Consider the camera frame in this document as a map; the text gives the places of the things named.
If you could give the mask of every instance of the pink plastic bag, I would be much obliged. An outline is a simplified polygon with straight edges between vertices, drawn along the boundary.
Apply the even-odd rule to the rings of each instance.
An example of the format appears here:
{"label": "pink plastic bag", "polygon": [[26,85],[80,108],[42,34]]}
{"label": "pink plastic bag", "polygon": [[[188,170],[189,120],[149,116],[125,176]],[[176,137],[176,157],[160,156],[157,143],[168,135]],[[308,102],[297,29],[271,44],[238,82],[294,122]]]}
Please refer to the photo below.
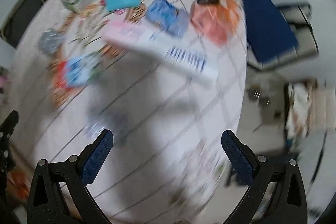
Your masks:
{"label": "pink plastic bag", "polygon": [[191,22],[198,32],[221,47],[236,33],[238,10],[234,0],[197,0],[190,10]]}

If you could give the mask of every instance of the table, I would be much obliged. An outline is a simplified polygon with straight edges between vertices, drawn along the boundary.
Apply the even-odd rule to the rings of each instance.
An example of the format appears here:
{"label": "table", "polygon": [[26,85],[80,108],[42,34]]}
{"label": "table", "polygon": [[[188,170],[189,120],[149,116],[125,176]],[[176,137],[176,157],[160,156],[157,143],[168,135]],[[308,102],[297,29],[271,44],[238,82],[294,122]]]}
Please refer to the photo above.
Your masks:
{"label": "table", "polygon": [[[149,5],[153,0],[144,0]],[[190,10],[194,0],[168,0]],[[88,190],[111,220],[127,223],[173,223],[192,219],[211,198],[227,156],[221,134],[236,132],[245,85],[246,29],[241,20],[222,48],[197,35],[189,26],[188,47],[206,53],[219,68],[216,84],[204,86],[133,52],[109,60],[93,84],[55,109],[50,99],[47,67],[37,42],[42,32],[59,28],[69,11],[59,0],[48,0],[23,36],[11,69],[11,87],[4,115],[19,112],[11,137],[29,165],[38,160],[64,161],[93,141],[87,133],[92,117],[110,121],[112,112],[127,116],[123,134]],[[73,42],[80,18],[66,32],[65,56],[81,52]],[[85,52],[103,47],[97,39]],[[68,194],[63,185],[63,192]]]}

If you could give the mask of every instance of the silver bolt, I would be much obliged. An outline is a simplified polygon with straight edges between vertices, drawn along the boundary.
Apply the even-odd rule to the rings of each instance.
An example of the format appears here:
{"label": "silver bolt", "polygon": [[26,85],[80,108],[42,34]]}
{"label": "silver bolt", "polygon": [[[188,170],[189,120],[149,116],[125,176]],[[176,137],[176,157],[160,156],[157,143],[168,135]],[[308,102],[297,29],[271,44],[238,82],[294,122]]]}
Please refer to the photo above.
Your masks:
{"label": "silver bolt", "polygon": [[293,166],[296,165],[296,161],[295,161],[295,160],[289,160],[289,163],[290,163],[291,165],[293,165]]}
{"label": "silver bolt", "polygon": [[45,164],[45,160],[42,159],[42,160],[39,160],[39,162],[37,163],[39,166],[43,166]]}
{"label": "silver bolt", "polygon": [[262,156],[262,155],[258,156],[257,159],[258,159],[260,162],[265,162],[265,161],[266,161],[265,156]]}
{"label": "silver bolt", "polygon": [[72,155],[69,157],[68,159],[70,162],[75,162],[77,160],[77,156],[76,155]]}

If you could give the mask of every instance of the blue gripper pad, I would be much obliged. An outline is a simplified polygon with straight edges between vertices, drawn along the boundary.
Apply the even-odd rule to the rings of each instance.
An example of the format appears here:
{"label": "blue gripper pad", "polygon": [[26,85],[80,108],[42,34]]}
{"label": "blue gripper pad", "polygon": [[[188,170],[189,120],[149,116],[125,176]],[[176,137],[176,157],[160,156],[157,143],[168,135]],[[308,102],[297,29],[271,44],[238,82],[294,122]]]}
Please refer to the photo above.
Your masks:
{"label": "blue gripper pad", "polygon": [[243,184],[252,185],[254,180],[253,167],[226,131],[222,134],[221,142],[222,147],[233,168],[236,170],[241,182]]}
{"label": "blue gripper pad", "polygon": [[107,155],[113,146],[113,134],[107,131],[95,150],[89,156],[82,168],[82,183],[84,185],[94,182],[98,172],[103,165]]}

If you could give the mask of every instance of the grid patterned tablecloth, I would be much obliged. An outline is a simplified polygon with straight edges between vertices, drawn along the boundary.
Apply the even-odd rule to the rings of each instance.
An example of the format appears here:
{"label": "grid patterned tablecloth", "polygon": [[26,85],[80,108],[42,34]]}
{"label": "grid patterned tablecloth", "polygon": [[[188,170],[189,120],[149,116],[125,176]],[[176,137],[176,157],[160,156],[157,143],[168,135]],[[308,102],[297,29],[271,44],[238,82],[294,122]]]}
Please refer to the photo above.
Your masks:
{"label": "grid patterned tablecloth", "polygon": [[[194,0],[168,1],[189,11]],[[187,36],[190,48],[216,62],[219,76],[213,86],[128,52],[112,60],[96,83],[55,110],[46,80],[49,60],[38,52],[37,41],[67,15],[59,0],[48,0],[17,49],[7,105],[7,112],[20,114],[11,138],[14,146],[31,166],[41,158],[66,160],[92,142],[86,131],[92,112],[121,110],[127,114],[127,137],[112,148],[88,185],[91,195],[111,219],[172,223],[191,218],[211,197],[227,160],[221,133],[229,128],[235,132],[238,126],[246,73],[243,10],[236,34],[222,48],[196,33],[192,39]],[[72,29],[67,33],[67,53],[75,34]],[[98,40],[93,47],[100,46]]]}

